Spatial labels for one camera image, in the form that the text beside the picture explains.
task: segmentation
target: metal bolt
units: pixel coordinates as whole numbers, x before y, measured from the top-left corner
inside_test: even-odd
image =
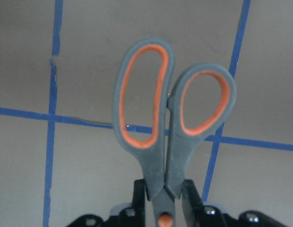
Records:
[[[213,207],[204,207],[204,211],[208,215],[215,215],[216,211]]]
[[[128,217],[133,217],[136,215],[136,212],[133,208],[127,208],[125,210],[125,214],[128,216]]]
[[[97,221],[94,218],[87,218],[85,220],[86,226],[95,226],[97,224]]]
[[[246,218],[248,219],[249,222],[259,222],[258,216],[253,213],[247,213]]]

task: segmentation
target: blue grid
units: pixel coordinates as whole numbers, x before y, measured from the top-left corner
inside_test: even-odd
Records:
[[[235,43],[234,43],[230,67],[229,67],[229,72],[231,73],[233,77],[235,77],[236,69],[237,69],[237,65],[239,61],[239,55],[240,55],[241,45],[243,41],[245,26],[246,26],[248,14],[249,14],[250,2],[251,0],[244,0],[242,5],[240,22],[239,22],[238,30],[236,33]],[[55,0],[52,57],[58,56],[60,52],[59,35],[60,35],[60,29],[62,25],[62,10],[63,10],[63,0]],[[85,120],[80,120],[80,119],[71,118],[67,116],[56,115],[56,101],[57,101],[56,70],[55,70],[54,62],[51,59],[51,80],[50,80],[50,97],[49,97],[48,113],[36,113],[36,112],[0,107],[0,115],[48,121],[46,164],[45,164],[43,227],[49,226],[50,205],[51,205],[50,189],[52,186],[52,176],[53,176],[53,154],[54,154],[53,146],[54,146],[54,137],[55,137],[55,123],[58,122],[58,123],[66,123],[66,124],[76,124],[76,125],[106,128],[106,129],[113,128],[111,124],[88,122]],[[249,139],[234,138],[234,137],[224,137],[222,136],[223,128],[224,128],[224,124],[216,131],[215,135],[211,135],[208,138],[206,138],[206,141],[213,142],[213,146],[212,146],[212,152],[211,152],[211,156],[210,156],[210,160],[209,160],[209,164],[207,168],[203,194],[202,194],[202,199],[204,201],[206,201],[208,198],[208,193],[209,193],[210,185],[213,178],[214,167],[215,167],[215,163],[216,163],[216,159],[217,159],[217,155],[219,151],[219,146],[221,143],[293,151],[293,144],[276,143],[276,142],[260,141],[260,140],[249,140]],[[130,125],[128,127],[128,130],[133,132],[140,132],[140,133],[151,133],[151,127],[140,126],[140,125]]]

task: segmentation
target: gray scissors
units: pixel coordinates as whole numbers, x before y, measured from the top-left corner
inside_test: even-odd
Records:
[[[131,70],[140,55],[156,51],[162,57],[154,97],[152,134],[145,141],[136,140],[126,129],[124,99]],[[152,202],[157,227],[175,227],[174,200],[181,195],[182,184],[191,155],[196,147],[225,121],[236,100],[236,86],[230,73],[213,63],[187,68],[176,81],[170,97],[168,90],[174,69],[174,53],[170,45],[158,38],[148,38],[134,44],[125,54],[114,89],[113,125],[119,143],[139,161],[146,183],[148,200]],[[194,79],[201,75],[214,77],[221,87],[221,99],[212,115],[197,127],[185,125],[183,102]],[[164,169],[165,112],[171,112]]]

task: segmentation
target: floor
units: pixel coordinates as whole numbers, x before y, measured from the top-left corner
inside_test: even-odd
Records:
[[[107,219],[131,201],[142,171],[115,139],[112,95],[122,56],[150,36],[174,49],[172,84],[198,62],[235,76],[234,110],[186,175],[203,200],[235,218],[253,209],[293,226],[293,0],[0,0],[1,227]],[[149,136],[158,62],[146,55],[130,80],[135,137]],[[187,124],[206,119],[219,92],[211,80],[193,83]],[[146,222],[155,225],[149,203]]]

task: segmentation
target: gray surface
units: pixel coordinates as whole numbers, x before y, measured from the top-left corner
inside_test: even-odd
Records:
[[[111,122],[120,60],[130,45],[149,36],[174,48],[173,81],[196,62],[228,69],[241,5],[237,0],[64,1],[61,51],[54,59],[57,114]],[[0,107],[48,111],[53,8],[54,1],[0,1]],[[151,125],[157,59],[142,57],[131,78],[130,123]],[[293,144],[293,0],[252,2],[236,81],[238,101],[223,136]],[[189,88],[187,124],[197,125],[213,110],[219,88],[210,84],[203,78]],[[2,227],[42,226],[46,132],[47,122],[0,116]],[[211,146],[201,145],[186,175],[200,193]],[[139,178],[138,162],[112,130],[57,123],[50,226],[63,227],[84,213],[107,218],[110,208],[131,200]],[[293,226],[293,152],[222,144],[209,200],[235,217],[259,209]],[[176,204],[178,226],[185,226],[180,201]],[[154,226],[152,216],[147,203],[148,227]]]

